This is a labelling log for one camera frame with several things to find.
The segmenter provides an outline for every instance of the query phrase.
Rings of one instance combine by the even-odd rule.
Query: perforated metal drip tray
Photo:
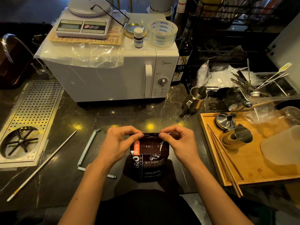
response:
[[[58,81],[33,81],[0,132],[0,168],[35,166],[62,98]]]

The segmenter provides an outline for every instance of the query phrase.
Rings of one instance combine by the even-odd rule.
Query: hand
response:
[[[193,163],[201,162],[192,130],[180,125],[171,125],[160,132],[159,137],[171,145],[176,157],[186,168]]]
[[[131,133],[135,134],[125,140],[124,136]],[[130,145],[143,136],[142,131],[133,126],[109,128],[95,162],[101,161],[100,163],[105,163],[107,169],[110,169],[123,158]]]

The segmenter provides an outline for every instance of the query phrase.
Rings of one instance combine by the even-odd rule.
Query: white stick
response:
[[[9,202],[11,199],[13,199],[13,197],[20,191],[20,189],[22,189],[31,179],[32,179],[32,177],[36,174],[36,173],[38,173],[39,171],[40,171],[40,169],[42,169],[43,168],[43,166],[45,166],[46,165],[46,163],[47,162],[49,162],[49,160],[50,159],[52,159],[52,157],[62,148],[62,146],[64,146],[64,144],[74,135],[76,133],[76,131],[75,132],[73,132],[72,134],[71,134],[71,136],[69,136],[68,137],[68,139],[66,139],[59,147],[58,147],[58,149],[56,149],[55,150],[55,152],[54,153],[52,153],[52,155],[50,155],[49,156],[49,158],[48,159],[46,159],[46,161],[45,162],[43,162],[42,163],[42,165],[40,165],[37,169],[36,169],[36,171],[34,171],[33,172],[33,174],[6,200],[7,202]]]

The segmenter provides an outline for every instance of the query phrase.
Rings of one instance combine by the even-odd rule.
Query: countertop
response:
[[[46,77],[34,74],[30,80],[46,80]],[[0,90],[1,125],[4,124],[25,84],[26,82],[15,90]],[[199,156],[217,179],[198,114],[179,116],[186,95],[185,87],[179,84],[170,87],[165,99],[76,103],[64,91],[48,135],[49,142],[39,164],[75,130],[77,133],[10,202],[6,202],[6,199],[37,167],[0,169],[0,211],[67,206],[84,174],[77,169],[79,158],[93,131],[99,128],[101,132],[96,135],[82,167],[86,167],[95,159],[110,127],[132,125],[143,132],[159,132],[164,127],[179,124],[194,131]],[[202,103],[201,111],[217,112],[216,104],[217,102],[213,100],[207,100]],[[178,194],[197,192],[192,176],[172,150],[166,162],[164,178],[159,183],[137,183],[125,176],[123,169],[128,156],[129,151],[110,170],[109,174],[117,176],[117,179],[107,178],[102,200],[111,199],[134,189],[158,189]]]

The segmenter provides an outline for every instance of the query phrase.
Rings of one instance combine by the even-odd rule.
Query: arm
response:
[[[135,133],[128,139],[125,135]],[[132,126],[110,128],[97,158],[87,166],[84,176],[58,225],[95,223],[106,176],[123,158],[127,149],[144,134]]]
[[[172,125],[162,129],[159,137],[171,145],[176,157],[193,176],[212,224],[253,225],[201,161],[192,130],[179,125]]]

